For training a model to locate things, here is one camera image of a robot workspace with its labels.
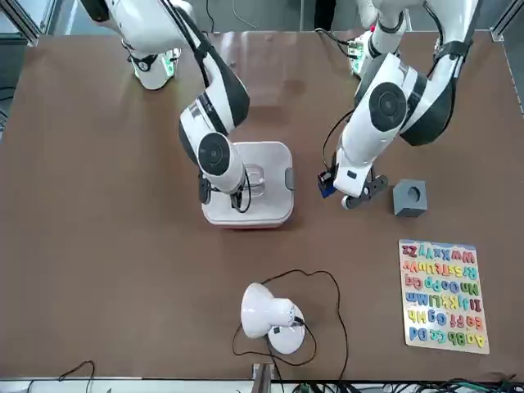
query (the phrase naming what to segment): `black cable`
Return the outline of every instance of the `black cable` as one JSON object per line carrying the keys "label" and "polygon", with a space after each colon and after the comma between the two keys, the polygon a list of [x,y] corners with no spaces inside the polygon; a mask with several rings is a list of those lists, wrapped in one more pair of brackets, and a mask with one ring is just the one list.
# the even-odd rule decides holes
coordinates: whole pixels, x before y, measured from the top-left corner
{"label": "black cable", "polygon": [[66,377],[68,377],[69,375],[71,375],[72,373],[76,373],[77,371],[79,371],[83,366],[85,366],[86,364],[91,364],[91,376],[89,377],[88,379],[88,384],[86,385],[85,387],[85,393],[88,393],[89,392],[89,385],[91,384],[91,381],[94,379],[95,377],[95,362],[93,362],[92,360],[84,360],[81,364],[79,364],[78,366],[76,366],[75,368],[72,368],[71,370],[69,370],[67,373],[63,373],[62,375],[60,375],[58,377],[58,381],[59,382],[62,382],[66,379]]}
{"label": "black cable", "polygon": [[247,192],[249,193],[249,199],[247,200],[247,206],[243,210],[240,208],[240,206],[234,206],[235,210],[241,214],[246,213],[251,206],[251,183],[249,183],[249,176],[247,175],[246,169],[244,169],[244,175],[246,176]]}
{"label": "black cable", "polygon": [[[436,25],[436,28],[439,30],[439,42],[438,42],[438,46],[441,47],[442,44],[444,43],[444,31],[442,29],[442,24],[440,23],[440,20],[438,18],[438,16],[435,14],[435,12],[433,12],[433,10],[429,7],[429,5],[427,4],[427,2],[424,3],[424,9],[426,9],[427,13],[429,14],[429,16],[435,21],[435,25]],[[435,70],[435,67],[436,67],[436,61],[433,61],[433,64],[431,65],[431,69],[429,70],[429,72],[426,74],[426,77],[429,78],[431,76],[431,74],[433,74],[433,71]]]}
{"label": "black cable", "polygon": [[444,43],[444,32],[442,30],[442,24],[440,23],[438,16],[429,7],[429,4],[427,4],[427,2],[424,3],[424,9],[427,11],[429,16],[435,21],[436,28],[439,30],[439,46],[441,46]]}
{"label": "black cable", "polygon": [[285,359],[282,359],[280,356],[278,355],[270,355],[270,354],[265,354],[264,352],[256,352],[254,350],[247,350],[245,352],[236,352],[235,351],[235,340],[237,339],[237,336],[238,336],[238,333],[240,332],[240,329],[242,328],[242,325],[238,325],[237,327],[237,330],[235,331],[235,334],[233,336],[233,341],[231,343],[231,347],[233,349],[233,353],[236,355],[236,356],[243,356],[243,355],[260,355],[260,356],[268,356],[269,358],[271,359],[278,359],[280,360],[281,362],[287,364],[288,366],[292,366],[292,367],[300,367],[300,366],[304,366],[306,365],[307,363],[311,363],[315,357],[315,355],[317,354],[317,340],[314,338],[314,335],[313,333],[310,331],[309,327],[307,324],[304,323],[304,327],[305,327],[305,330],[308,331],[308,333],[311,335],[311,338],[313,339],[313,343],[314,343],[314,349],[313,349],[313,354],[311,355],[311,357],[309,359],[307,359],[306,361],[304,362],[301,362],[301,363],[291,363],[291,362],[288,362],[287,360]]}
{"label": "black cable", "polygon": [[324,163],[324,166],[326,167],[327,170],[329,170],[329,167],[328,167],[328,163],[326,162],[326,156],[324,155],[324,151],[326,150],[326,145],[328,144],[328,141],[329,141],[329,138],[332,136],[333,132],[337,129],[337,127],[340,125],[340,123],[342,123],[342,121],[344,121],[344,119],[348,116],[351,116],[353,114],[353,112],[355,111],[355,109],[352,109],[351,111],[345,113],[338,121],[337,123],[333,126],[333,128],[331,129],[331,131],[329,131],[329,134],[326,136],[326,139],[324,139],[324,144],[322,145],[322,161]]}
{"label": "black cable", "polygon": [[321,29],[321,28],[317,28],[314,30],[316,33],[322,33],[322,34],[325,34],[326,36],[328,36],[337,46],[338,48],[340,49],[340,51],[342,52],[342,54],[346,57],[352,57],[347,51],[344,50],[344,48],[342,47],[342,45],[345,45],[345,46],[348,46],[350,43],[348,41],[344,41],[342,39],[339,39],[336,37],[336,35],[334,33],[332,33],[331,31],[327,31],[325,29]]}
{"label": "black cable", "polygon": [[268,352],[269,356],[271,357],[271,360],[273,361],[273,364],[275,365],[275,370],[277,371],[278,379],[280,380],[280,386],[282,387],[282,393],[284,392],[284,382],[282,381],[282,374],[280,373],[280,368],[278,368],[277,360],[274,358],[273,351],[271,350],[271,345],[269,344],[269,338],[266,335],[265,336],[265,343],[268,346]]}
{"label": "black cable", "polygon": [[208,17],[211,19],[211,33],[215,32],[215,20],[213,19],[213,16],[210,14],[210,0],[206,0],[206,12]]}
{"label": "black cable", "polygon": [[328,31],[328,30],[322,29],[321,27],[318,27],[314,31],[316,33],[326,34],[330,39],[332,39],[333,41],[339,43],[340,45],[346,45],[346,46],[349,45],[348,41],[345,41],[343,39],[338,38],[332,31]]}
{"label": "black cable", "polygon": [[[342,330],[344,331],[344,338],[346,340],[346,357],[344,359],[344,364],[342,366],[341,374],[340,374],[340,376],[338,378],[338,383],[337,383],[337,387],[338,387],[340,385],[340,383],[341,383],[342,377],[344,377],[344,372],[346,371],[347,362],[348,362],[348,359],[350,357],[350,349],[349,349],[349,343],[348,343],[348,339],[347,339],[346,326],[345,326],[344,321],[342,320],[342,316],[341,316],[341,289],[338,286],[338,282],[336,281],[336,279],[327,270],[315,270],[312,273],[306,273],[302,269],[288,270],[287,272],[284,272],[284,273],[281,273],[281,274],[279,274],[277,276],[273,276],[271,278],[268,278],[267,280],[262,282],[262,285],[265,285],[268,282],[272,282],[273,280],[276,280],[277,278],[282,278],[284,276],[287,276],[288,274],[291,274],[291,273],[302,273],[306,277],[311,277],[311,276],[314,276],[315,274],[326,274],[327,276],[330,277],[330,279],[335,284],[335,287],[337,288],[337,317],[338,317],[339,322],[341,323]],[[313,336],[313,334],[311,333],[311,331],[309,330],[309,328],[307,327],[306,324],[305,324],[305,328],[308,330],[309,334],[311,334],[311,336],[313,337],[313,340],[314,340],[314,336]],[[315,353],[316,353],[316,351],[317,351],[317,342],[316,341],[315,341],[315,347],[314,348],[315,348]]]}
{"label": "black cable", "polygon": [[195,42],[193,41],[193,39],[191,38],[191,35],[187,31],[185,22],[183,18],[180,16],[180,13],[178,12],[177,7],[174,7],[173,4],[171,4],[171,2],[169,1],[168,2],[164,1],[162,2],[162,4],[164,5],[166,11],[171,15],[171,19],[173,19],[174,23],[178,26],[180,33],[182,33],[183,37],[186,39],[187,45],[189,45],[189,47],[191,48],[193,52],[193,56],[195,57],[196,63],[198,64],[200,68],[202,79],[204,80],[204,86],[208,88],[210,85],[210,81],[206,73],[206,68],[204,67],[204,64],[201,58],[197,56],[197,46],[195,45]]}
{"label": "black cable", "polygon": [[[261,284],[262,285],[265,285],[267,284],[268,282],[272,282],[274,280],[277,280],[279,278],[282,278],[282,277],[285,277],[287,276],[288,274],[292,274],[292,273],[302,273],[304,274],[306,277],[311,277],[311,276],[314,276],[315,274],[326,274],[327,276],[330,277],[330,279],[333,281],[333,283],[335,284],[335,287],[337,289],[337,307],[336,307],[336,310],[337,310],[337,317],[338,317],[338,320],[339,322],[341,323],[341,326],[342,326],[342,331],[344,332],[344,338],[345,338],[345,341],[346,341],[346,356],[344,358],[344,364],[342,365],[342,370],[341,370],[341,373],[340,373],[340,376],[338,378],[338,382],[337,382],[337,390],[338,390],[338,387],[340,386],[341,384],[341,380],[342,378],[344,377],[344,372],[346,371],[346,368],[347,368],[347,363],[348,363],[348,360],[349,360],[349,357],[350,357],[350,350],[349,350],[349,343],[348,343],[348,338],[347,338],[347,330],[346,330],[346,326],[344,324],[344,321],[342,320],[342,316],[341,316],[341,289],[338,285],[338,282],[336,281],[336,279],[333,277],[333,275],[331,273],[329,273],[327,270],[315,270],[314,272],[312,273],[306,273],[304,270],[302,269],[292,269],[292,270],[288,270],[284,273],[280,273],[276,276],[273,276],[271,278],[268,278],[266,280],[264,280]],[[313,343],[314,343],[314,350],[313,350],[313,354],[311,355],[311,357],[309,359],[307,359],[306,361],[304,362],[301,362],[301,363],[291,363],[291,362],[288,362],[287,360],[285,359],[282,359],[281,357],[277,356],[277,355],[272,355],[272,354],[265,354],[265,353],[262,353],[262,352],[256,352],[256,351],[253,351],[253,350],[248,350],[248,351],[245,351],[245,352],[236,352],[235,351],[235,340],[237,339],[237,335],[238,333],[240,332],[240,329],[242,328],[242,324],[239,324],[238,327],[237,327],[237,330],[235,331],[235,334],[233,335],[233,340],[231,342],[231,347],[232,347],[232,350],[233,350],[233,353],[236,355],[236,356],[243,356],[243,355],[261,355],[261,356],[268,356],[270,357],[274,363],[275,362],[275,359],[278,359],[280,360],[281,362],[289,365],[289,366],[292,366],[292,367],[300,367],[300,366],[304,366],[308,363],[310,363],[311,361],[313,361],[315,355],[317,354],[317,340],[315,339],[314,337],[314,334],[310,331],[308,325],[306,323],[304,323],[304,327],[305,329],[307,330],[307,332],[311,335],[311,338],[313,339]],[[293,392],[296,392],[298,389],[300,388],[300,385],[296,386],[295,389],[293,389]]]}

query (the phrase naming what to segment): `lamp cord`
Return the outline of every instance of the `lamp cord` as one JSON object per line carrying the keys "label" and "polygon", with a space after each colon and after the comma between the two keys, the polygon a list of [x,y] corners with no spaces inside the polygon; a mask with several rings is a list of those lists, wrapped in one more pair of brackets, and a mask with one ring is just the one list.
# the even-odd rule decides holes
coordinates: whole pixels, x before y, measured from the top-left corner
{"label": "lamp cord", "polygon": [[[344,339],[346,341],[346,356],[344,358],[344,363],[342,365],[342,369],[341,369],[341,373],[339,375],[339,378],[338,378],[338,382],[337,382],[337,390],[341,384],[341,381],[342,381],[342,378],[344,377],[344,372],[346,371],[346,368],[347,368],[347,364],[348,364],[348,360],[349,360],[349,357],[350,357],[350,349],[349,349],[349,343],[348,343],[348,338],[347,338],[347,330],[346,330],[346,326],[344,324],[344,321],[342,319],[342,316],[341,316],[341,289],[338,285],[338,282],[336,281],[336,279],[333,277],[333,275],[331,273],[329,273],[327,270],[315,270],[314,272],[312,273],[306,273],[304,270],[302,269],[292,269],[292,270],[288,270],[284,273],[280,273],[276,276],[273,276],[271,278],[268,278],[266,280],[264,280],[262,282],[262,285],[265,285],[269,282],[272,282],[274,280],[277,280],[279,278],[282,278],[282,277],[285,277],[287,276],[288,274],[292,274],[292,273],[301,273],[303,275],[305,275],[306,277],[311,277],[311,276],[314,276],[315,274],[325,274],[327,275],[328,277],[330,277],[330,279],[333,281],[333,283],[335,284],[335,288],[337,289],[337,307],[336,307],[336,311],[337,311],[337,318],[342,326],[342,331],[344,332]],[[268,356],[270,357],[271,359],[273,359],[273,361],[275,359],[278,359],[280,360],[281,362],[287,364],[287,365],[290,365],[292,367],[300,367],[300,366],[303,366],[305,364],[308,364],[310,363],[311,361],[313,361],[314,359],[314,356],[317,354],[317,341],[313,335],[313,333],[310,331],[308,325],[306,323],[304,323],[304,327],[305,329],[308,331],[308,333],[311,335],[311,338],[313,338],[313,342],[314,342],[314,351],[313,351],[313,354],[311,355],[311,357],[309,359],[307,359],[306,361],[304,362],[301,362],[301,363],[298,363],[298,364],[294,364],[294,363],[291,363],[291,362],[288,362],[287,360],[285,359],[282,359],[280,356],[277,356],[277,355],[273,355],[270,351],[269,354],[265,354],[265,353],[262,353],[262,352],[256,352],[256,351],[253,351],[253,350],[248,350],[248,351],[245,351],[245,352],[236,352],[235,351],[235,340],[237,339],[237,335],[238,333],[240,332],[240,329],[242,328],[242,324],[239,324],[238,327],[237,327],[237,330],[235,331],[235,334],[233,335],[233,341],[232,341],[232,349],[233,349],[233,353],[236,355],[236,356],[243,356],[243,355],[248,355],[248,354],[251,354],[251,355],[261,355],[261,356]]]}

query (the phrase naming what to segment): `alphabet puzzle board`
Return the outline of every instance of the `alphabet puzzle board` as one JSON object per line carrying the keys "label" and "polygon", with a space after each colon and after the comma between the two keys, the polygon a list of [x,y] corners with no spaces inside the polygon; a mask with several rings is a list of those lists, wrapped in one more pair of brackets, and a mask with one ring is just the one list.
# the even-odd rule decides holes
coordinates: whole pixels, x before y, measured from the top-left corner
{"label": "alphabet puzzle board", "polygon": [[475,247],[400,240],[399,253],[406,344],[489,354]]}

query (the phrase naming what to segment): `power cable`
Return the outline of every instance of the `power cable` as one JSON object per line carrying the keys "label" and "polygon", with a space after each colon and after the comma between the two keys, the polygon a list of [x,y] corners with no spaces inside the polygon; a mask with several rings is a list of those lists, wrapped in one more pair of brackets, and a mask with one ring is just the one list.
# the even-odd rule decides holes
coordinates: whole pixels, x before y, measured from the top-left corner
{"label": "power cable", "polygon": [[[439,31],[439,42],[438,42],[438,47],[441,47],[442,44],[444,43],[444,30],[442,29],[442,24],[438,18],[438,16],[436,15],[435,12],[433,12],[433,10],[429,7],[429,5],[427,4],[427,2],[424,3],[424,9],[427,11],[427,13],[429,14],[429,16],[435,21],[435,25],[436,25],[436,28],[438,29]],[[431,65],[431,69],[429,70],[429,72],[426,74],[426,77],[429,78],[431,76],[431,74],[433,74],[433,71],[435,70],[435,67],[436,67],[436,61],[433,61],[433,64]]]}
{"label": "power cable", "polygon": [[[88,379],[88,384],[86,385],[85,387],[85,393],[88,393],[89,392],[89,386],[91,385],[91,382],[93,381],[93,379],[95,378],[95,372],[96,372],[96,367],[95,367],[95,362],[93,360],[84,360],[81,364],[79,364],[78,366],[76,366],[75,368],[72,368],[71,370],[69,370],[68,372],[65,372],[63,373],[62,375],[60,375],[56,380],[58,382],[63,382],[69,375],[73,374],[73,373],[76,373],[77,371],[79,371],[83,366],[86,366],[86,365],[91,365],[91,374],[89,375],[89,379]],[[33,387],[33,384],[35,383],[36,381],[33,380],[29,383],[29,385],[27,386],[27,389],[26,389],[26,393],[30,393],[31,391],[31,387]]]}
{"label": "power cable", "polygon": [[342,54],[346,57],[349,57],[349,58],[355,58],[355,56],[353,55],[350,55],[347,51],[344,50],[344,48],[342,47],[342,45],[344,46],[349,46],[350,43],[348,41],[344,41],[342,39],[339,39],[332,31],[327,31],[325,29],[322,29],[322,28],[317,28],[314,30],[316,33],[322,33],[324,35],[326,35],[329,39],[331,39],[337,46],[338,48],[340,49],[340,51],[342,52]]}
{"label": "power cable", "polygon": [[[340,311],[340,308],[341,308],[341,289],[338,285],[338,282],[336,281],[336,279],[333,277],[333,275],[331,273],[329,273],[327,270],[316,270],[312,273],[306,273],[304,270],[302,269],[292,269],[292,270],[288,270],[284,273],[280,273],[276,276],[273,276],[271,278],[268,278],[266,280],[264,280],[261,284],[262,285],[265,285],[269,282],[272,282],[274,280],[277,280],[279,278],[282,278],[282,277],[285,277],[287,276],[288,274],[292,274],[292,273],[301,273],[303,275],[305,275],[306,277],[311,277],[311,276],[314,276],[315,274],[325,274],[327,275],[328,277],[330,277],[330,279],[333,281],[333,283],[335,284],[335,288],[337,289],[337,304],[336,304],[336,312],[337,312],[337,317],[338,317],[338,320],[342,326],[342,331],[344,332],[344,338],[345,338],[345,341],[346,341],[346,356],[344,358],[344,363],[342,365],[342,368],[341,368],[341,373],[339,375],[339,378],[338,378],[338,382],[337,382],[337,389],[339,387],[339,385],[341,384],[341,380],[342,378],[344,377],[344,372],[346,371],[346,368],[347,368],[347,363],[348,363],[348,360],[349,360],[349,356],[350,356],[350,352],[349,352],[349,342],[348,342],[348,338],[347,338],[347,330],[346,330],[346,326],[344,324],[344,321],[342,319],[342,316],[341,316],[341,311]],[[233,340],[232,340],[232,349],[233,349],[233,353],[236,355],[236,356],[243,356],[243,355],[248,355],[248,354],[251,354],[251,355],[262,355],[262,356],[268,356],[270,357],[273,362],[275,362],[275,359],[277,360],[280,360],[281,362],[287,364],[287,365],[290,365],[292,367],[300,367],[300,366],[303,366],[303,365],[306,365],[308,363],[310,363],[311,361],[313,361],[315,355],[317,354],[317,341],[314,337],[314,334],[310,331],[308,325],[306,323],[304,323],[304,327],[306,329],[306,331],[311,335],[311,338],[313,339],[313,343],[314,343],[314,351],[313,351],[313,354],[309,357],[309,359],[307,359],[306,361],[304,362],[300,362],[300,363],[291,363],[283,358],[281,358],[280,356],[277,356],[277,355],[274,355],[271,350],[269,351],[268,354],[265,354],[263,352],[256,352],[256,351],[253,351],[253,350],[248,350],[248,351],[245,351],[245,352],[236,352],[235,351],[235,340],[237,338],[237,335],[238,333],[240,332],[240,329],[242,328],[242,324],[239,324],[238,327],[237,327],[237,330],[235,331],[235,334],[233,335]]]}
{"label": "power cable", "polygon": [[206,0],[206,12],[208,17],[211,20],[211,33],[215,32],[215,19],[213,19],[213,16],[210,14],[210,0]]}
{"label": "power cable", "polygon": [[337,123],[333,126],[333,128],[331,129],[331,131],[329,131],[329,134],[326,136],[326,139],[324,139],[324,143],[322,145],[322,161],[324,163],[324,166],[326,167],[327,170],[329,170],[329,167],[328,167],[328,163],[326,162],[326,156],[324,154],[324,151],[326,150],[326,145],[328,144],[328,141],[329,141],[329,138],[332,136],[333,132],[337,129],[337,127],[342,123],[342,121],[344,121],[345,118],[347,118],[348,116],[351,116],[353,115],[353,112],[355,111],[355,109],[352,109],[351,111],[345,113],[338,121]]}
{"label": "power cable", "polygon": [[239,19],[239,20],[240,20],[242,23],[244,23],[245,25],[248,25],[249,27],[251,27],[253,30],[258,30],[258,29],[256,28],[255,25],[253,25],[252,23],[248,22],[247,20],[241,18],[241,17],[237,14],[237,12],[235,11],[235,0],[232,1],[232,3],[231,3],[231,8],[233,9],[233,14],[235,15],[235,17],[236,17],[237,19]]}
{"label": "power cable", "polygon": [[249,181],[249,176],[247,175],[247,170],[246,169],[244,169],[244,176],[246,178],[247,192],[248,192],[248,195],[249,195],[249,199],[247,200],[247,206],[244,209],[241,209],[240,206],[236,206],[236,204],[233,205],[234,209],[238,213],[241,213],[241,214],[246,213],[249,210],[250,206],[251,206],[251,183]]}

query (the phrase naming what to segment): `blue object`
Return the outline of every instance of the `blue object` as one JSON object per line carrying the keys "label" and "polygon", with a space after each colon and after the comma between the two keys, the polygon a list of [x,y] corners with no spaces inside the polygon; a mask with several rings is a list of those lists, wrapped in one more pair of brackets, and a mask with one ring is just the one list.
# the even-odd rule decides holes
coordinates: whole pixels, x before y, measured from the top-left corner
{"label": "blue object", "polygon": [[322,198],[324,198],[324,199],[329,197],[330,195],[334,194],[335,191],[337,190],[332,185],[324,186],[320,182],[318,182],[318,189],[320,190],[320,193],[322,194]]}

